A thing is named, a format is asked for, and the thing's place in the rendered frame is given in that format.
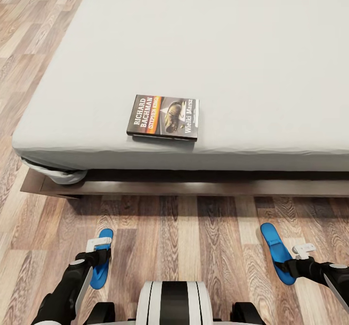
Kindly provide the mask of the hardback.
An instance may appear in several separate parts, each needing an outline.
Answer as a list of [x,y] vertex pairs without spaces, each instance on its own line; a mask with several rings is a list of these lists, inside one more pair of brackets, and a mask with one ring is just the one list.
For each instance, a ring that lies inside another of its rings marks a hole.
[[197,142],[199,101],[136,95],[127,135]]

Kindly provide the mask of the sandal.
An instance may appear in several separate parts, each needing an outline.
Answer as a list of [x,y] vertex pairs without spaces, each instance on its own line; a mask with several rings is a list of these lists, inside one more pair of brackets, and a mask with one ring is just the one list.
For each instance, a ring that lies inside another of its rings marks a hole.
[[293,259],[288,249],[285,247],[284,243],[282,242],[282,239],[277,233],[274,225],[271,223],[263,223],[260,229],[269,246],[272,262],[278,277],[286,285],[293,285],[297,279],[291,277],[290,273],[284,273],[274,264],[275,261],[284,263],[287,260]]
[[[105,228],[104,230],[101,231],[99,237],[113,238],[113,230],[110,228]],[[110,246],[111,244],[97,246],[96,250],[100,250],[100,249],[109,250]],[[90,285],[92,286],[92,288],[94,288],[95,290],[100,290],[101,288],[103,288],[107,280],[108,269],[109,269],[109,259],[105,264],[95,266],[95,268],[93,269],[93,277],[90,282]]]

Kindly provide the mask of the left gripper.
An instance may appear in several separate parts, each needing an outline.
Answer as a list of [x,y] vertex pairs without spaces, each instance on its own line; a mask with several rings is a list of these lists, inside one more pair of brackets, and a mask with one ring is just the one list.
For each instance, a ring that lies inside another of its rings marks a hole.
[[82,252],[76,255],[77,259],[84,257],[92,257],[95,261],[95,266],[102,265],[107,262],[108,258],[111,258],[111,248],[109,250],[100,249],[90,253]]

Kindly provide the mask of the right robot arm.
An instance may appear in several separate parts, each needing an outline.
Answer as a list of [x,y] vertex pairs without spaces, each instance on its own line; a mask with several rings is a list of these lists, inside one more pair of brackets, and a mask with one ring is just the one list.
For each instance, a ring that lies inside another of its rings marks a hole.
[[309,257],[307,252],[315,251],[312,243],[295,245],[292,252],[295,259],[274,264],[284,273],[290,273],[293,278],[306,277],[329,287],[343,308],[349,314],[349,266],[332,262],[319,263]]

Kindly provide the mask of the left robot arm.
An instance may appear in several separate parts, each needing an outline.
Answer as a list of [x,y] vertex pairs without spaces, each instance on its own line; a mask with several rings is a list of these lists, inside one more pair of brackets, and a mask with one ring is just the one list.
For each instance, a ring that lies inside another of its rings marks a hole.
[[111,244],[111,237],[88,240],[86,252],[76,255],[64,271],[53,293],[43,299],[37,317],[31,325],[70,325],[75,320],[93,277],[93,269],[111,258],[111,248],[96,250]]

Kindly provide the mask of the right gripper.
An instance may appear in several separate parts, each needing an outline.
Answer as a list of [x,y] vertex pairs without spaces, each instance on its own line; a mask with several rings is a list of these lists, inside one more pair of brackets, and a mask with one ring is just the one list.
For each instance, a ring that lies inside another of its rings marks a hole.
[[317,263],[315,258],[309,257],[305,260],[287,260],[284,263],[275,261],[274,264],[284,273],[290,273],[293,278],[306,277],[317,282],[311,274],[310,268],[313,263]]

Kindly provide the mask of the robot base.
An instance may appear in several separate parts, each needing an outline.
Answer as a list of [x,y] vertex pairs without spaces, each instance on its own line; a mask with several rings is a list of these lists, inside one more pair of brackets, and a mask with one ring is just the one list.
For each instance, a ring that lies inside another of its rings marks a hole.
[[[98,302],[83,325],[136,325],[136,319],[115,322],[113,302]],[[213,319],[213,325],[264,325],[256,307],[248,302],[236,302],[234,322]]]

